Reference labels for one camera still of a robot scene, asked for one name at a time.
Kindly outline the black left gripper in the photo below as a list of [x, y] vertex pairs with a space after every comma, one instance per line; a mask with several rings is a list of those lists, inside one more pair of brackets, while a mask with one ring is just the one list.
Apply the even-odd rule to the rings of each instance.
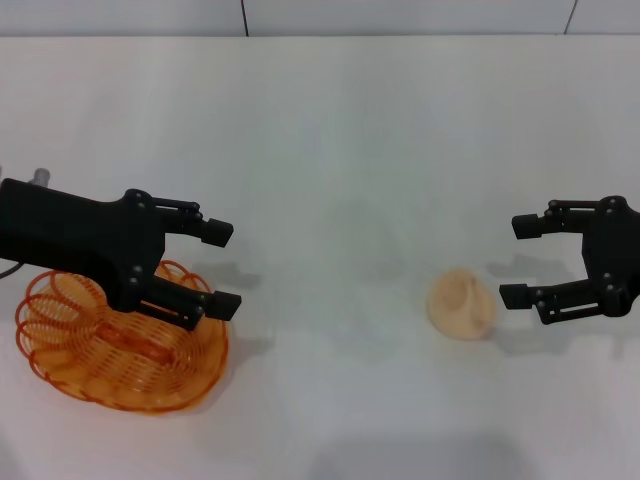
[[234, 227], [205, 219], [196, 202], [133, 190], [100, 202], [15, 179], [1, 182], [1, 257], [87, 277], [114, 310], [132, 312], [141, 304], [164, 253], [165, 232], [225, 247]]

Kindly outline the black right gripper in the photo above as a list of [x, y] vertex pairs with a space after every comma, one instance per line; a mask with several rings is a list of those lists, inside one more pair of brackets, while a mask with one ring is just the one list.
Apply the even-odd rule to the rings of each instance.
[[639, 213], [624, 197], [551, 200], [541, 216], [517, 215], [511, 224], [519, 240], [582, 234], [587, 279], [549, 286], [501, 285], [508, 310], [535, 309], [543, 325], [630, 312], [639, 296]]

